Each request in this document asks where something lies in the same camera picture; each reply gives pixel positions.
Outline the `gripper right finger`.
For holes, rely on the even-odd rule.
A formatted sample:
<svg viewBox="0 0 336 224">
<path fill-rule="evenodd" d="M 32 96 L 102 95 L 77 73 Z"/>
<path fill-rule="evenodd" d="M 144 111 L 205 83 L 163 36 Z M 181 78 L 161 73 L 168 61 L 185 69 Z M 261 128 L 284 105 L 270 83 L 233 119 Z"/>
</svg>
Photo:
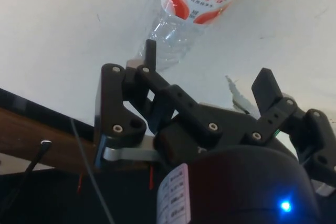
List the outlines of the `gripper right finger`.
<svg viewBox="0 0 336 224">
<path fill-rule="evenodd" d="M 260 118 L 244 134 L 244 144 L 265 147 L 277 130 L 289 135 L 311 179 L 335 183 L 335 134 L 327 116 L 315 109 L 302 111 L 286 98 L 270 69 L 263 68 L 252 85 Z"/>
</svg>

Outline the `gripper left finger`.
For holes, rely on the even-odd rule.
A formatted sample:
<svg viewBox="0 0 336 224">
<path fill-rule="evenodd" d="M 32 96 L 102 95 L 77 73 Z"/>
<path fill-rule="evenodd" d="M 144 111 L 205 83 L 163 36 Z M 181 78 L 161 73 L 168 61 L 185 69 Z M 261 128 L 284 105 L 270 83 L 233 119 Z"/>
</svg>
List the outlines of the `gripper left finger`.
<svg viewBox="0 0 336 224">
<path fill-rule="evenodd" d="M 154 40 L 145 42 L 145 60 L 134 67 L 103 65 L 99 88 L 99 141 L 108 147 L 135 147 L 147 129 L 156 134 L 167 127 L 174 112 L 201 146 L 215 146 L 223 133 L 204 108 L 157 73 Z"/>
</svg>

